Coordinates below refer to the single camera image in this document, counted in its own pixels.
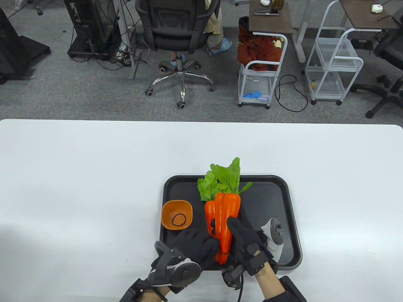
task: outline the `brown desk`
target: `brown desk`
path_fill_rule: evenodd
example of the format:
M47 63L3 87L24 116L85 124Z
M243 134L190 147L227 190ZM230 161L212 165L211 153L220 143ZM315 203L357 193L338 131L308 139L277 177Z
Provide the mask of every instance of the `brown desk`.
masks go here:
M379 18L388 16L389 13L383 9L379 14L371 12L374 0L339 0L347 17L350 19L354 28L357 29L395 29L398 28L392 18L386 18L378 21Z
M284 3L284 7L278 16L256 16L253 14L254 8L267 8L267 6L261 5L259 0L249 2L249 31L283 34L292 34L294 32L287 2Z

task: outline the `phone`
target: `phone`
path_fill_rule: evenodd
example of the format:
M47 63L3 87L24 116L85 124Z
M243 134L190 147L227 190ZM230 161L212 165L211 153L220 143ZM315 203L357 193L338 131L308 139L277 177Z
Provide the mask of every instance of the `phone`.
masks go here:
M257 16L278 16L280 13L278 9L271 8L254 8L253 14Z

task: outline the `forearm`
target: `forearm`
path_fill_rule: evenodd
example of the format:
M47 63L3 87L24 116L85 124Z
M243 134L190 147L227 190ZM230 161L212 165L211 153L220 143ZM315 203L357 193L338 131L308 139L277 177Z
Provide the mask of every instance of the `forearm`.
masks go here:
M171 290L168 286L158 288L158 291L166 296ZM161 302L161 298L153 290L145 290L138 300L139 302Z
M276 274L273 272L270 264L266 262L264 268L256 275L256 280L262 290L264 299L270 299L285 292Z

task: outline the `white mouse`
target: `white mouse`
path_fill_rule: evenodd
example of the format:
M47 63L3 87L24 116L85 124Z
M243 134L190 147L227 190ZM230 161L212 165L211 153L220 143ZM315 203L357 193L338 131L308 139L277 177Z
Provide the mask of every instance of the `white mouse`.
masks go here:
M260 0L260 4L264 6L269 6L270 5L270 0Z
M382 7L382 5L380 5L380 4L374 4L372 7L371 7L371 12L374 12L374 13L376 13L376 14L379 14L380 12L382 12L383 11L383 7Z

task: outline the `gray carpet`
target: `gray carpet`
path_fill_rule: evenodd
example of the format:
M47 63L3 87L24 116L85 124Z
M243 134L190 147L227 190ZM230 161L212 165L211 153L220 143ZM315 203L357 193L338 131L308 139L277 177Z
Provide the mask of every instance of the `gray carpet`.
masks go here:
M293 26L298 27L305 0L290 0ZM317 27L328 1L318 1L312 13L310 26ZM400 3L391 3L391 8ZM349 93L341 106L334 102L318 102L308 105L301 113L292 113L281 108L273 99L270 110L258 106L237 106L237 75L239 64L236 49L209 58L199 50L187 58L197 58L202 71L216 81L216 91L209 92L208 85L190 83L187 85L188 103L179 110L177 83L172 80L157 85L152 97L146 97L145 88L149 82L161 75L158 62L168 58L168 52L151 52L148 64L139 66L136 79L127 79L129 69L104 70L95 61L76 63L66 54L72 34L72 23L61 0L42 4L43 16L37 16L31 5L10 18L20 35L28 36L47 44L52 54L38 63L33 77L27 81L9 81L0 86L0 119L85 119L85 120L166 120L166 121L209 121L209 122L301 122L301 123L374 123L398 124L403 126L403 111L394 105L386 105L371 120L364 114L378 101L370 93ZM128 3L137 20L134 1ZM235 7L230 0L222 0L222 11L226 36L237 39L238 18L247 15L247 5ZM333 14L338 25L341 16ZM304 41L305 52L312 46L311 39ZM387 74L392 80L401 75L382 59L359 51L365 60L357 83L375 83L378 74ZM305 78L301 75L303 66L297 62L292 42L289 43L281 74L294 74L297 87L307 91ZM281 102L294 110L304 106L305 100L292 89L284 87Z

